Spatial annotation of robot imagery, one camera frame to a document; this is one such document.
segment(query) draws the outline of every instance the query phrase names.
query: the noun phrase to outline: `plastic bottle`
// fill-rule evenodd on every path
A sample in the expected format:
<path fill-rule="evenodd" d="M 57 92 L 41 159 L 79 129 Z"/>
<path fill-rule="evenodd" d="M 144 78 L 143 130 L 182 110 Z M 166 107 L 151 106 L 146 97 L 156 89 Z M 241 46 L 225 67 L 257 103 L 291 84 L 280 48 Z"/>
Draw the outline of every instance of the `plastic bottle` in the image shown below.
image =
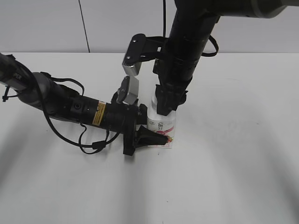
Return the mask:
<path fill-rule="evenodd" d="M 150 147 L 172 148 L 175 135 L 176 117 L 176 111 L 170 112 L 168 116 L 157 114 L 157 98 L 155 95 L 152 97 L 151 104 L 148 107 L 148 129 L 158 134 L 167 135 L 168 142 L 165 146 Z"/>

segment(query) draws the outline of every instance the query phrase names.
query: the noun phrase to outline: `metal bracket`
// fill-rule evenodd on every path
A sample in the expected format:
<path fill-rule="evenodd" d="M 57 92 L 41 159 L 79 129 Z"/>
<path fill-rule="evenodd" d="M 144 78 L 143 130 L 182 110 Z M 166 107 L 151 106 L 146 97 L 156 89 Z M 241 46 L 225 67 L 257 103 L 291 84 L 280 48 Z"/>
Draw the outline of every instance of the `metal bracket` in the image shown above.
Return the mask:
<path fill-rule="evenodd" d="M 121 87 L 117 91 L 118 98 L 116 102 L 121 104 L 125 102 L 127 104 L 133 105 L 138 98 L 139 93 L 139 80 L 135 77 L 126 76 Z"/>
<path fill-rule="evenodd" d="M 165 37 L 146 37 L 144 34 L 133 36 L 122 63 L 126 74 L 137 76 L 142 62 L 163 59 L 164 53 L 162 50 L 166 40 Z"/>

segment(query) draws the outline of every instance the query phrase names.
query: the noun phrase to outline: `black cable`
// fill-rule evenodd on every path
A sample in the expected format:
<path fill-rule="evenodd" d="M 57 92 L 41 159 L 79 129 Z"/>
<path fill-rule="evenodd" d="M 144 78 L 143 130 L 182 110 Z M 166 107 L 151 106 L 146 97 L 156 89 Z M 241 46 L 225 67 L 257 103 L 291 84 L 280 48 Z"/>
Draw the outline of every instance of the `black cable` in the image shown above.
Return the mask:
<path fill-rule="evenodd" d="M 102 151 L 102 150 L 104 149 L 104 147 L 105 147 L 106 145 L 108 145 L 108 144 L 107 144 L 107 139 L 108 139 L 109 134 L 110 134 L 109 129 L 106 130 L 106 139 L 105 139 L 104 141 L 102 141 L 102 147 L 96 149 L 96 151 L 91 152 L 91 153 L 86 152 L 86 151 L 83 149 L 83 147 L 82 147 L 81 140 L 82 140 L 82 137 L 83 137 L 84 133 L 87 131 L 87 127 L 86 127 L 85 125 L 83 125 L 82 123 L 80 123 L 80 125 L 84 128 L 84 131 L 81 133 L 78 142 L 79 142 L 79 145 L 80 145 L 79 148 L 81 149 L 81 151 L 82 151 L 83 153 L 85 153 L 85 154 L 87 154 L 87 155 L 96 154 L 96 153 L 99 153 L 100 151 Z"/>
<path fill-rule="evenodd" d="M 115 134 L 115 136 L 112 139 L 110 139 L 107 142 L 107 145 L 109 145 L 110 143 L 112 143 L 121 134 L 121 130 L 122 130 L 123 126 L 125 125 L 125 121 L 126 121 L 126 118 L 124 118 L 122 120 L 121 127 L 120 127 L 119 131 Z"/>
<path fill-rule="evenodd" d="M 163 37 L 166 37 L 166 0 L 163 0 Z"/>
<path fill-rule="evenodd" d="M 23 94 L 25 94 L 25 93 L 31 91 L 32 88 L 26 88 L 25 90 L 22 90 L 22 92 L 18 92 L 18 91 L 16 91 L 16 90 L 14 90 L 14 91 L 17 92 L 17 94 L 16 94 L 16 95 L 13 95 L 13 96 L 8 96 L 8 92 L 9 92 L 9 90 L 10 90 L 10 86 L 8 85 L 8 86 L 6 86 L 5 93 L 4 93 L 3 97 L 2 97 L 3 102 L 6 102 L 6 101 L 7 101 L 8 99 L 10 99 L 10 98 L 19 97 L 19 96 L 21 96 L 21 95 L 23 95 Z"/>
<path fill-rule="evenodd" d="M 57 129 L 54 127 L 50 117 L 49 117 L 49 114 L 47 112 L 47 109 L 46 109 L 46 105 L 45 105 L 45 102 L 44 102 L 44 99 L 43 99 L 43 95 L 42 95 L 42 92 L 41 92 L 41 89 L 39 87 L 39 84 L 37 82 L 37 79 L 35 78 L 35 76 L 32 74 L 32 72 L 26 67 L 24 66 L 22 63 L 18 62 L 18 61 L 15 61 L 16 64 L 18 66 L 20 66 L 22 69 L 24 69 L 25 72 L 28 73 L 28 75 L 30 76 L 30 78 L 32 79 L 32 82 L 33 82 L 33 87 L 35 86 L 36 88 L 36 92 L 37 92 L 37 95 L 39 97 L 39 100 L 40 100 L 40 103 L 42 105 L 42 111 L 43 111 L 43 114 L 51 128 L 51 130 L 59 137 L 61 138 L 62 140 L 64 140 L 65 142 L 71 144 L 71 145 L 74 145 L 74 146 L 77 146 L 77 147 L 80 147 L 80 149 L 82 150 L 83 148 L 92 148 L 95 150 L 95 152 L 92 152 L 92 153 L 87 153 L 87 154 L 95 154 L 95 153 L 98 153 L 100 151 L 103 150 L 103 148 L 105 148 L 106 145 L 110 144 L 111 142 L 113 142 L 121 133 L 121 130 L 122 130 L 122 127 L 124 126 L 125 124 L 125 118 L 123 119 L 122 121 L 122 124 L 121 124 L 121 128 L 120 130 L 116 133 L 116 135 L 109 141 L 107 141 L 108 137 L 109 137 L 109 130 L 107 129 L 107 134 L 106 134 L 106 139 L 104 141 L 98 141 L 98 142 L 94 142 L 92 145 L 82 145 L 81 144 L 81 139 L 82 139 L 82 136 L 83 134 L 86 132 L 87 128 L 86 126 L 84 126 L 83 124 L 81 124 L 81 126 L 85 127 L 85 130 L 81 133 L 80 135 L 80 138 L 79 138 L 79 143 L 76 143 L 74 141 L 71 141 L 69 140 L 68 138 L 64 137 L 62 134 L 60 134 Z"/>
<path fill-rule="evenodd" d="M 209 41 L 213 44 L 213 46 L 215 47 L 216 49 L 216 52 L 214 53 L 202 53 L 202 56 L 203 57 L 214 57 L 218 54 L 219 52 L 219 46 L 218 46 L 218 43 L 217 41 L 212 37 L 212 36 L 209 36 Z"/>
<path fill-rule="evenodd" d="M 64 82 L 74 83 L 74 84 L 76 84 L 76 85 L 78 85 L 78 86 L 81 87 L 81 89 L 82 89 L 82 96 L 84 95 L 84 91 L 85 91 L 84 86 L 80 82 L 78 82 L 77 80 L 75 80 L 75 79 L 72 79 L 72 78 L 54 78 L 54 77 L 50 77 L 50 79 L 52 81 L 58 82 L 58 83 L 64 83 Z"/>
<path fill-rule="evenodd" d="M 50 128 L 52 129 L 52 131 L 59 137 L 61 138 L 62 140 L 64 140 L 65 142 L 71 144 L 71 145 L 74 145 L 74 146 L 77 146 L 77 147 L 84 147 L 84 148 L 94 148 L 95 145 L 80 145 L 76 142 L 73 142 L 69 139 L 67 139 L 66 137 L 64 137 L 62 134 L 60 134 L 56 128 L 54 127 L 49 115 L 48 115 L 48 112 L 46 111 L 46 105 L 45 105 L 45 102 L 44 102 L 44 99 L 43 99 L 43 95 L 42 95 L 42 92 L 41 92 L 41 89 L 39 87 L 39 84 L 35 78 L 35 76 L 32 74 L 32 72 L 26 67 L 24 66 L 22 63 L 18 62 L 18 61 L 15 61 L 17 63 L 18 66 L 20 66 L 22 69 L 24 69 L 28 75 L 30 76 L 30 78 L 32 79 L 33 83 L 34 83 L 34 86 L 36 88 L 36 92 L 37 92 L 37 95 L 39 97 L 39 100 L 41 102 L 41 105 L 42 105 L 42 110 L 43 110 L 43 114 L 50 126 Z"/>

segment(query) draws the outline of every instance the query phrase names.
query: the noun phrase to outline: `screw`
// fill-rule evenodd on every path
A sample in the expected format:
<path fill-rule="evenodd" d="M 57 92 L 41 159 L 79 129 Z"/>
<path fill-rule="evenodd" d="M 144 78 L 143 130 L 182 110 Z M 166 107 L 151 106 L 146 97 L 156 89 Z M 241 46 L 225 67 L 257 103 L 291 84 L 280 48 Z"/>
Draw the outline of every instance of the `screw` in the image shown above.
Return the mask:
<path fill-rule="evenodd" d="M 75 108 L 76 110 L 80 109 L 80 108 L 81 108 L 81 104 L 75 104 L 75 105 L 74 105 L 74 108 Z"/>

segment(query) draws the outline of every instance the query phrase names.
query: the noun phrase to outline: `bottle label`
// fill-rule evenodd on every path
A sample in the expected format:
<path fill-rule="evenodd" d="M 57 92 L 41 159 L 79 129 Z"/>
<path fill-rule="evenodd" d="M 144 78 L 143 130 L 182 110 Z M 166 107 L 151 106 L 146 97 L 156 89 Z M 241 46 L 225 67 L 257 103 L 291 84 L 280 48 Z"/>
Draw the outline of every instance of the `bottle label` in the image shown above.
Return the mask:
<path fill-rule="evenodd" d="M 150 147 L 159 147 L 159 148 L 172 148 L 175 134 L 175 125 L 176 121 L 159 121 L 151 120 L 148 118 L 148 129 L 157 134 L 166 135 L 168 141 L 164 146 L 150 146 Z"/>

